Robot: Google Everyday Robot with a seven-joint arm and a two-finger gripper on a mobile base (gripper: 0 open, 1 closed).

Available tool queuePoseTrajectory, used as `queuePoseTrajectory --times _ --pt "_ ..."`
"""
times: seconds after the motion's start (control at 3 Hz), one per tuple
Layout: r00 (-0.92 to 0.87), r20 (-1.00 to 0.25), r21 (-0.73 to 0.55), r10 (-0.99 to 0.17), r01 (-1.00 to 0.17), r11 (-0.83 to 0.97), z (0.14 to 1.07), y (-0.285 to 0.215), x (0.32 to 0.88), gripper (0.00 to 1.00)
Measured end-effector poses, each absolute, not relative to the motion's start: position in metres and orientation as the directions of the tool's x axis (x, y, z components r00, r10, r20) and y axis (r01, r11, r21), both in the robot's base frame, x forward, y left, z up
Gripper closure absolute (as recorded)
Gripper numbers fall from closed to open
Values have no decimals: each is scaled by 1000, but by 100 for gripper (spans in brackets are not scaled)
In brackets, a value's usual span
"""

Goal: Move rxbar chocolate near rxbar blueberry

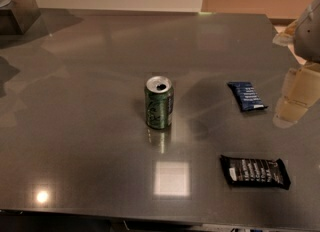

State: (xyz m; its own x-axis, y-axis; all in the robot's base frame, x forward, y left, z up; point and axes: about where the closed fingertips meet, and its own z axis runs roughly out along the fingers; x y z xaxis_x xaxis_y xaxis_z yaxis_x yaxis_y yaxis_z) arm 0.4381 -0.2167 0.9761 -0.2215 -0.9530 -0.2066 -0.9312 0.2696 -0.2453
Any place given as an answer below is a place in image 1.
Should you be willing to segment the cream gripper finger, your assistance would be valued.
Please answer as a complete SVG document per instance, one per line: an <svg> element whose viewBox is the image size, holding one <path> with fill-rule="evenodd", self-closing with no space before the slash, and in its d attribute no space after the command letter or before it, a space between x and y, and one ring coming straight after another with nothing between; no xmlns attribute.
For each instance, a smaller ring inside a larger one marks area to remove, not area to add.
<svg viewBox="0 0 320 232"><path fill-rule="evenodd" d="M297 21L293 21L284 30L277 33L272 42L279 46L288 46L293 43Z"/></svg>
<svg viewBox="0 0 320 232"><path fill-rule="evenodd" d="M307 108L288 102L280 98L275 107L273 124L279 128L286 129L295 125L308 111Z"/></svg>

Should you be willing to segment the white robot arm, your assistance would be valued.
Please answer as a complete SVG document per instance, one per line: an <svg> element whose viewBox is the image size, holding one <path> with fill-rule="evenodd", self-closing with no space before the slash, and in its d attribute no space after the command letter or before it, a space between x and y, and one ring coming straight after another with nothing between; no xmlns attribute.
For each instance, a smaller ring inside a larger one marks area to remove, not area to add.
<svg viewBox="0 0 320 232"><path fill-rule="evenodd" d="M291 46L305 60L287 72L275 108L273 123L289 128L320 99L320 0L313 0L298 19L276 34L273 43Z"/></svg>

